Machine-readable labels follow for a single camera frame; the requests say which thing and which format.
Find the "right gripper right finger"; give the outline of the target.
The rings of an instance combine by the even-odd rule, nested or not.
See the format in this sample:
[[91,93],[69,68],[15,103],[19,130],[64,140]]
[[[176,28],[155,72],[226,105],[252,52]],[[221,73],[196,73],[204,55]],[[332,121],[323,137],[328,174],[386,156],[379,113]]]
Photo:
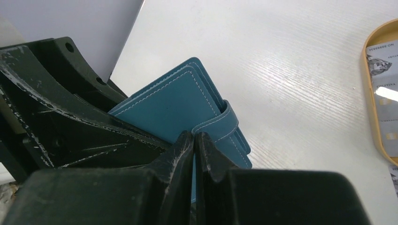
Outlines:
[[336,172],[238,168],[206,133],[195,135],[199,225],[368,225]]

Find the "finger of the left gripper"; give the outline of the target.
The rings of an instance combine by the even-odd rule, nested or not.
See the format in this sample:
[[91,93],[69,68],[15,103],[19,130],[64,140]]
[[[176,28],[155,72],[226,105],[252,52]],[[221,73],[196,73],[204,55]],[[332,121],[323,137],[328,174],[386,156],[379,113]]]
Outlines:
[[89,66],[70,37],[25,43],[51,76],[70,93],[108,112],[127,96],[112,82],[104,82]]
[[1,49],[0,90],[41,168],[135,167],[170,147],[70,93],[27,45]]

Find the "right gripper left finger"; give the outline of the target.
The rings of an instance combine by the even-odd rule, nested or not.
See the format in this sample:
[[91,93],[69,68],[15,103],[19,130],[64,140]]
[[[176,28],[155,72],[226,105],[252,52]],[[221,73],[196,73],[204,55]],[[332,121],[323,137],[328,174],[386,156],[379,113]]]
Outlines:
[[45,169],[33,173],[5,225],[187,225],[194,138],[184,131],[141,168]]

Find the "blue leather card holder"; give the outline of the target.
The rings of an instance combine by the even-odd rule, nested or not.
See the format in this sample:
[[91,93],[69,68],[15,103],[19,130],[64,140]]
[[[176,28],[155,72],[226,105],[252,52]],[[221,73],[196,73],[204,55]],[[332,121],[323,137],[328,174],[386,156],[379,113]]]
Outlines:
[[251,149],[238,118],[201,61],[192,57],[145,86],[109,112],[164,141],[181,132],[206,132],[217,149],[241,168],[251,168]]

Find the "yellow oval tray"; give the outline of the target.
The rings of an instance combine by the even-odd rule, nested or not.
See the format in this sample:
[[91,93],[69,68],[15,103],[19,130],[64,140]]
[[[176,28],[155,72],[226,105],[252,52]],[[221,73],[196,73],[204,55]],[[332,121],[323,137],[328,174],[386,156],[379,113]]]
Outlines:
[[394,19],[382,24],[381,26],[377,27],[372,33],[369,34],[366,41],[364,42],[360,54],[360,74],[363,84],[364,96],[366,100],[367,113],[369,118],[372,139],[379,153],[383,155],[383,157],[386,160],[388,160],[391,164],[395,166],[398,165],[398,158],[390,157],[385,151],[382,143],[382,135],[380,132],[380,126],[376,112],[374,89],[372,87],[371,75],[367,64],[366,48],[368,46],[377,45],[388,41],[393,41],[396,40],[397,38],[398,38],[398,20]]

